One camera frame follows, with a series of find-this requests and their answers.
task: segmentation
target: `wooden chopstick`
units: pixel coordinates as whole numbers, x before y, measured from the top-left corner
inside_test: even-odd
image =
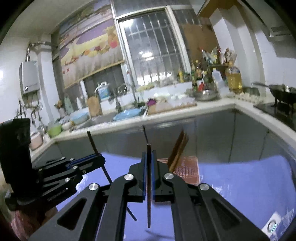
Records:
[[[185,133],[184,133],[184,130],[182,130],[182,131],[180,132],[180,134],[179,134],[179,137],[178,137],[178,139],[177,139],[175,145],[174,145],[174,148],[173,148],[173,150],[172,150],[172,153],[171,153],[170,157],[168,158],[168,167],[169,167],[169,168],[170,168],[170,166],[172,165],[172,163],[173,163],[173,161],[174,161],[174,159],[175,159],[175,157],[176,157],[176,155],[177,155],[177,153],[178,153],[178,149],[179,149],[179,147],[180,147],[180,145],[181,145],[181,142],[182,142],[182,140],[183,140],[184,134],[185,134]]]
[[[170,173],[173,173],[175,171],[175,169],[179,163],[180,157],[184,151],[184,148],[185,148],[186,144],[188,143],[188,140],[189,140],[189,138],[188,138],[187,134],[185,134],[182,139],[182,142],[180,144],[180,147],[178,149],[178,152],[177,152],[172,164],[169,167]]]

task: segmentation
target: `white label sticker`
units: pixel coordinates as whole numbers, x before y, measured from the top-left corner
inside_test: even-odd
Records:
[[[268,222],[265,224],[261,231],[265,233],[269,238],[271,237],[272,233],[275,232],[276,228],[281,222],[281,216],[275,212]]]

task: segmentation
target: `range hood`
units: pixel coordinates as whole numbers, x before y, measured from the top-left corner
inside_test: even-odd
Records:
[[[264,33],[270,41],[279,41],[292,37],[284,21],[264,0],[238,0],[238,2],[259,18],[265,27]]]

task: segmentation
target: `wooden cutting board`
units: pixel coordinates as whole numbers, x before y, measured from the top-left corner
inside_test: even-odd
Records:
[[[102,115],[102,108],[98,97],[92,96],[87,99],[87,105],[89,106],[89,113],[91,117]]]
[[[154,115],[154,114],[158,114],[158,113],[162,113],[162,112],[179,110],[179,109],[188,108],[188,107],[192,107],[192,106],[196,106],[196,104],[181,105],[178,107],[167,106],[167,107],[164,107],[163,109],[156,109],[156,105],[152,105],[152,106],[149,106],[147,115]]]

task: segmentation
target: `green bowl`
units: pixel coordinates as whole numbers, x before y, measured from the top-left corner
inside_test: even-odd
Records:
[[[58,124],[48,130],[48,135],[50,137],[56,137],[61,132],[62,132],[62,125]]]

